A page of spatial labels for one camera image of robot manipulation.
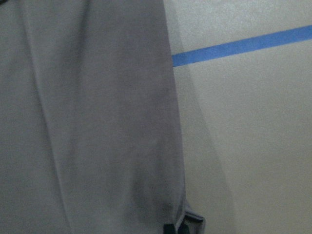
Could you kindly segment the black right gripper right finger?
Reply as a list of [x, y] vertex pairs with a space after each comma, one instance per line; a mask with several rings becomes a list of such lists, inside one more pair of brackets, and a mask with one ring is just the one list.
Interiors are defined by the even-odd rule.
[[179, 227], [179, 234], [190, 234], [190, 229], [187, 224], [181, 224]]

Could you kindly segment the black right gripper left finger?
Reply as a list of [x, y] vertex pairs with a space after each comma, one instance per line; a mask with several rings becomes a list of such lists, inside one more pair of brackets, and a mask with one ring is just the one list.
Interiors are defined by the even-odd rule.
[[176, 229], [174, 224], [164, 224], [163, 234], [176, 234]]

